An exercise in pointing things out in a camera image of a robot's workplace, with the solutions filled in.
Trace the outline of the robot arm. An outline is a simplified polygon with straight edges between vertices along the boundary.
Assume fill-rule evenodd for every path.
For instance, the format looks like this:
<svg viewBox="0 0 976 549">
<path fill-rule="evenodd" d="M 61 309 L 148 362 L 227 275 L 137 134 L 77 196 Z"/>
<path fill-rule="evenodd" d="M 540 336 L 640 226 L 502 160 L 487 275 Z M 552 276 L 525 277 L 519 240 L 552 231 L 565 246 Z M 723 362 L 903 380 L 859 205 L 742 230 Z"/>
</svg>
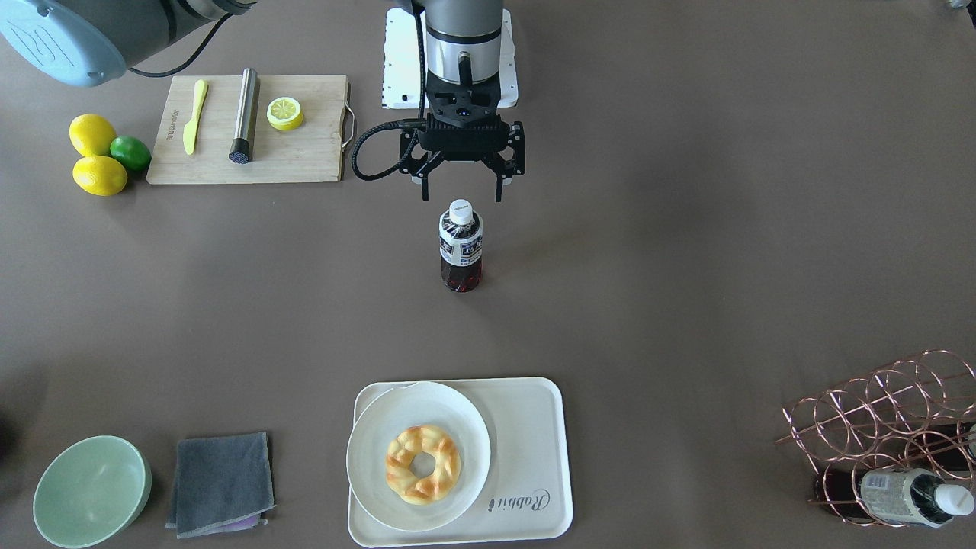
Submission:
<svg viewBox="0 0 976 549">
<path fill-rule="evenodd" d="M 218 31 L 252 1 L 4 1 L 2 35 L 32 66 L 67 85 L 95 87 L 137 73 L 137 65 L 206 22 Z M 400 131 L 393 170 L 429 196 L 429 174 L 446 161 L 480 161 L 497 177 L 496 194 L 525 172 L 522 123 L 502 121 L 501 1 L 400 1 L 410 14 L 419 54 L 419 107 L 412 119 L 363 134 L 352 169 L 371 136 Z"/>
</svg>

